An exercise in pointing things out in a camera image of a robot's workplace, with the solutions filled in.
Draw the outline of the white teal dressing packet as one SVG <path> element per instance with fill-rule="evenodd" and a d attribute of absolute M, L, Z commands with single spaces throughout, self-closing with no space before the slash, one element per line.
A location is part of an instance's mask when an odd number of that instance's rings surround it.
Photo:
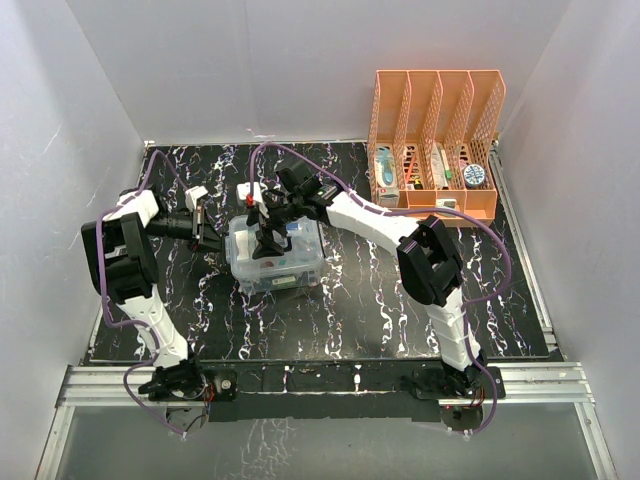
<path fill-rule="evenodd" d="M 235 245 L 237 249 L 236 261 L 243 262 L 251 259 L 250 251 L 250 231 L 242 230 L 234 233 Z"/>

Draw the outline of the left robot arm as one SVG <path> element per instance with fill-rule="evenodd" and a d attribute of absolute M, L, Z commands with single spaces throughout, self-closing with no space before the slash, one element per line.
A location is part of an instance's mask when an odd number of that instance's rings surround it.
<path fill-rule="evenodd" d="M 160 269 L 151 239 L 183 240 L 196 252 L 220 252 L 223 237 L 210 222 L 203 186 L 186 190 L 186 207 L 170 212 L 152 189 L 121 193 L 101 220 L 81 227 L 94 288 L 127 316 L 149 350 L 154 373 L 139 393 L 154 401 L 198 399 L 207 376 L 179 333 L 159 291 Z"/>

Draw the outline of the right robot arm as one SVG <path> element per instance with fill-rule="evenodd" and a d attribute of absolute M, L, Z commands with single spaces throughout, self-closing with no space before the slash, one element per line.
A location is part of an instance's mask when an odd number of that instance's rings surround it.
<path fill-rule="evenodd" d="M 478 389 L 485 360 L 465 321 L 462 259 L 443 222 L 436 216 L 419 220 L 378 207 L 337 177 L 321 181 L 303 160 L 279 168 L 277 176 L 279 189 L 267 189 L 251 178 L 241 197 L 248 225 L 258 228 L 254 258 L 282 255 L 275 237 L 303 217 L 383 248 L 396 257 L 405 292 L 426 308 L 448 390 L 466 397 Z"/>

